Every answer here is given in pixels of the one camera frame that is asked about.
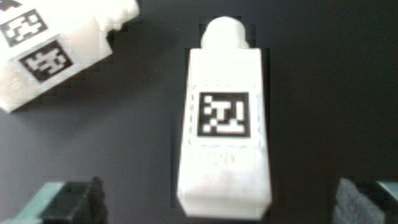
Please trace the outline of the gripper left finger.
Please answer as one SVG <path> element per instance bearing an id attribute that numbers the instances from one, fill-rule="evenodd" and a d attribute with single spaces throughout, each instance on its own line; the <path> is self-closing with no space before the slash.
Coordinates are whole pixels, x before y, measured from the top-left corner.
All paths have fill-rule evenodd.
<path id="1" fill-rule="evenodd" d="M 49 182 L 17 216 L 17 224 L 109 224 L 104 182 Z"/>

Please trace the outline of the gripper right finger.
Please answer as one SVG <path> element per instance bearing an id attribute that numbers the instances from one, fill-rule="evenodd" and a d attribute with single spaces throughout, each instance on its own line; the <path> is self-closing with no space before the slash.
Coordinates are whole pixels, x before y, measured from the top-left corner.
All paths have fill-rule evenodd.
<path id="1" fill-rule="evenodd" d="M 340 179 L 333 224 L 398 224 L 398 181 Z"/>

